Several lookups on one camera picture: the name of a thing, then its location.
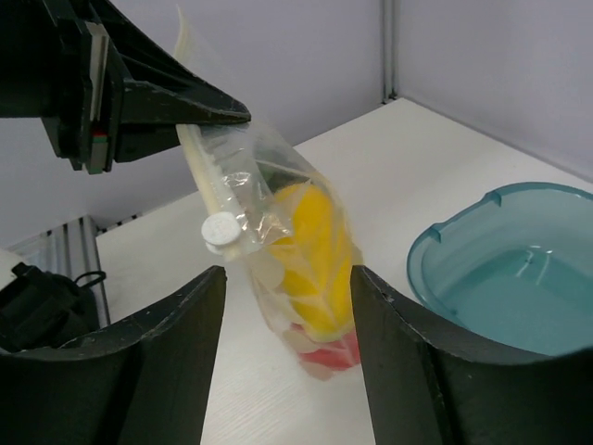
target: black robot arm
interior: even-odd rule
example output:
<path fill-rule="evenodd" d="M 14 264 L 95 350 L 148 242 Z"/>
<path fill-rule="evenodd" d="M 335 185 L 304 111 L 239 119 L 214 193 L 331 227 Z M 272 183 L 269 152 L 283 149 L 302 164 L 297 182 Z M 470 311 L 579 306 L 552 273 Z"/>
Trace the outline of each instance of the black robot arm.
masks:
<path fill-rule="evenodd" d="M 108 0 L 0 0 L 0 118 L 42 118 L 56 155 L 109 172 L 179 145 L 178 123 L 250 121 Z"/>

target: white table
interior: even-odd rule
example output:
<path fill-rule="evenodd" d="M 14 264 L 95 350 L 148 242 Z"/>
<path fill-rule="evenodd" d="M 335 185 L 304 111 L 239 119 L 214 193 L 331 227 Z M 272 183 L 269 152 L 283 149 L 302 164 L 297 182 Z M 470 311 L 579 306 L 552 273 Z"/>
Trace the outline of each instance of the white table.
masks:
<path fill-rule="evenodd" d="M 366 264 L 403 294 L 405 260 L 430 224 L 498 186 L 593 186 L 405 99 L 317 136 L 298 150 L 333 181 Z M 198 193 L 98 238 L 115 320 L 161 299 L 221 259 L 200 238 Z M 202 443 L 372 445 L 360 368 L 330 382 L 304 375 L 263 323 L 241 270 L 229 283 Z"/>

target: yellow fruit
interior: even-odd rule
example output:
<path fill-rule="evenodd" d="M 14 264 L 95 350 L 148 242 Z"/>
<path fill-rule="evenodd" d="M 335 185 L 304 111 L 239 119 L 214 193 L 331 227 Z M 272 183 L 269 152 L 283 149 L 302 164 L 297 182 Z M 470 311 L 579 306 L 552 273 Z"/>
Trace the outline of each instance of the yellow fruit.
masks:
<path fill-rule="evenodd" d="M 303 327 L 316 341 L 334 341 L 354 320 L 350 298 L 353 246 L 332 200 L 311 184 L 281 189 L 277 201 L 292 211 L 292 236 L 270 246 L 284 266 L 282 286 Z"/>

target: teal bin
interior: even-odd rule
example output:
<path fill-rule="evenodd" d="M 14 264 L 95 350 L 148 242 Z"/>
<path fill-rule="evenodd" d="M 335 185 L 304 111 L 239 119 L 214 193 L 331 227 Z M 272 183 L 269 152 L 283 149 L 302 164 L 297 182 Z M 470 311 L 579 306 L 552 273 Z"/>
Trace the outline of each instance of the teal bin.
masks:
<path fill-rule="evenodd" d="M 561 355 L 593 345 L 593 195 L 548 183 L 489 192 L 436 223 L 408 255 L 427 308 L 523 350 Z"/>

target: transparent plastic bag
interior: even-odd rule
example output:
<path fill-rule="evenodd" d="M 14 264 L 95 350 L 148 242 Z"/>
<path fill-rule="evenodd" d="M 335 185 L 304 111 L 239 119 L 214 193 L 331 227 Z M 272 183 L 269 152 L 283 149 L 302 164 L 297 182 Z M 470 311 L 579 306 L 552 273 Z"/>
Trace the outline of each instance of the transparent plastic bag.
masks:
<path fill-rule="evenodd" d="M 184 26 L 175 55 L 192 70 Z M 362 257 L 326 178 L 258 121 L 178 134 L 210 215 L 207 245 L 243 262 L 268 327 L 319 379 L 359 364 L 349 277 Z"/>

